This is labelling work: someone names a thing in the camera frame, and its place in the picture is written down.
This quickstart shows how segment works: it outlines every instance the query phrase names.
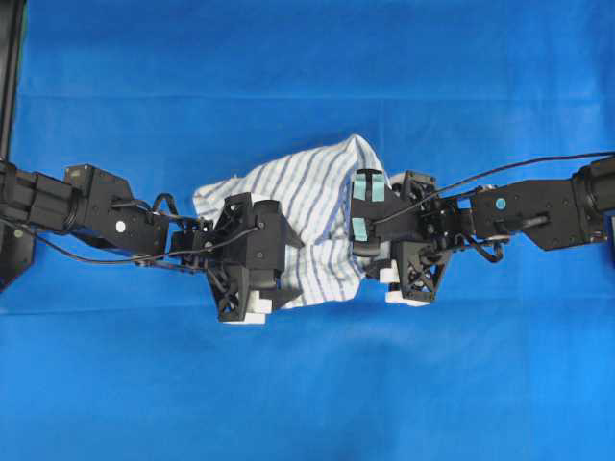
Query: blue and white striped cloth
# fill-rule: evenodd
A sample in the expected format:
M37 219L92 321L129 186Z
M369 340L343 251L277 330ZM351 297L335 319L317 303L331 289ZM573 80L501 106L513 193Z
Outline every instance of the blue and white striped cloth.
M351 179L360 168L383 169L367 141L354 134L270 161L244 178L204 185L194 194L194 206L199 216L216 220L230 195L251 192L253 202L280 201L306 244L301 250L286 247L282 287L299 287L303 295L284 308L350 300L364 276L348 240Z

